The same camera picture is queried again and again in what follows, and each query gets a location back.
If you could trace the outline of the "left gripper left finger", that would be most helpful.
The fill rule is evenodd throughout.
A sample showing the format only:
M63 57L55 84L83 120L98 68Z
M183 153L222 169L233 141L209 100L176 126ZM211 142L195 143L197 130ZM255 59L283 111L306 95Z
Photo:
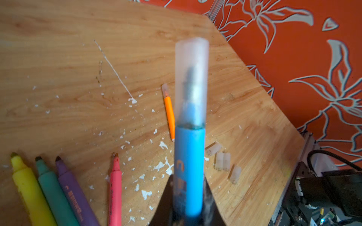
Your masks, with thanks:
M173 225L173 175L167 181L150 226Z

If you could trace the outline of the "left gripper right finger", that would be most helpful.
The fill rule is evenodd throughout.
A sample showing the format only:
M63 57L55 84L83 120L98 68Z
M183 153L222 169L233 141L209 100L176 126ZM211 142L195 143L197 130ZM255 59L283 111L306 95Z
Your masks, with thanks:
M203 207L202 207L202 225L203 226L226 226L221 214L217 208L210 186L204 177L203 183Z

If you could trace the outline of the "pink pen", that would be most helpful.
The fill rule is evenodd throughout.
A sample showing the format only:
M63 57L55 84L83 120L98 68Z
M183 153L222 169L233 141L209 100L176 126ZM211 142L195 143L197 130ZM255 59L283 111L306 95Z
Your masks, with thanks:
M122 171L118 153L114 154L109 183L108 225L122 225Z

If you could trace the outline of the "purple pen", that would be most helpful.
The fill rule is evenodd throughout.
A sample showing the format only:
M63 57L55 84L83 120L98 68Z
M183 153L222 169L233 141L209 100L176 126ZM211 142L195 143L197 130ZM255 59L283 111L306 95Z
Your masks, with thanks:
M80 226L100 226L75 175L60 156L55 160L58 182L72 208Z

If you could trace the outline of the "orange pen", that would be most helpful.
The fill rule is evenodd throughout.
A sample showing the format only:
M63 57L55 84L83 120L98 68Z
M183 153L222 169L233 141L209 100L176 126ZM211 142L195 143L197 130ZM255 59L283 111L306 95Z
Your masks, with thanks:
M165 109L166 109L166 115L167 115L171 140L174 142L174 139L175 139L175 117L174 117L171 98L170 97L165 97L164 98L164 103L165 103Z

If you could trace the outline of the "blue pen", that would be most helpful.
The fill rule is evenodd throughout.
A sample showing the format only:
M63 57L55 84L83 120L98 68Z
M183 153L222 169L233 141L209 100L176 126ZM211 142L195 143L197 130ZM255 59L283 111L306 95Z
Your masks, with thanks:
M185 226L200 222L203 207L205 129L176 127L173 210Z

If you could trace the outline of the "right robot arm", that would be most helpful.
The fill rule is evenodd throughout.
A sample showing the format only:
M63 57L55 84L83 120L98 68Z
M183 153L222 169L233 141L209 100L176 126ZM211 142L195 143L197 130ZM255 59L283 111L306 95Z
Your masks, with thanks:
M349 169L317 175L314 155L337 159ZM312 150L306 163L299 162L286 186L281 204L270 226L346 226L362 222L362 169L343 157L324 150Z

